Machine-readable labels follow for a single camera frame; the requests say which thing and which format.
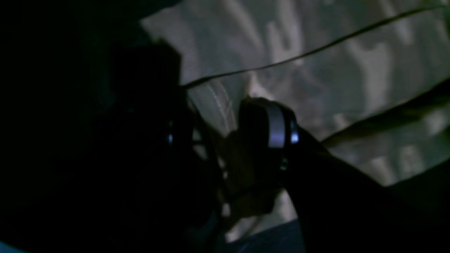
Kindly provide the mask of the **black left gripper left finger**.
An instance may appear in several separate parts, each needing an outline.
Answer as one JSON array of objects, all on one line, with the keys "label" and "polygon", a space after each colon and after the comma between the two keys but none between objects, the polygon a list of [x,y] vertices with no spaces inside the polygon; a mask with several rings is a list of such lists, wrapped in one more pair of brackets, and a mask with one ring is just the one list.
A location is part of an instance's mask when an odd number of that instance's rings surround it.
[{"label": "black left gripper left finger", "polygon": [[217,171],[193,150],[198,116],[165,41],[114,49],[113,105],[87,148],[54,159],[64,181],[1,211],[1,243],[21,253],[218,253]]}]

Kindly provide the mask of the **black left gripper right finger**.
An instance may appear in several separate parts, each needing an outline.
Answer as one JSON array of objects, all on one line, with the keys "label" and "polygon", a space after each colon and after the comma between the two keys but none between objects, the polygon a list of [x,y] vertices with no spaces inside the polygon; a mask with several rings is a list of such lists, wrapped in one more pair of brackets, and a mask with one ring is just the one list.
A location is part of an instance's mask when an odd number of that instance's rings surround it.
[{"label": "black left gripper right finger", "polygon": [[307,253],[448,253],[449,219],[411,203],[426,178],[402,190],[382,186],[331,154],[288,107],[246,98],[239,129],[251,148],[257,189],[280,184],[297,213]]}]

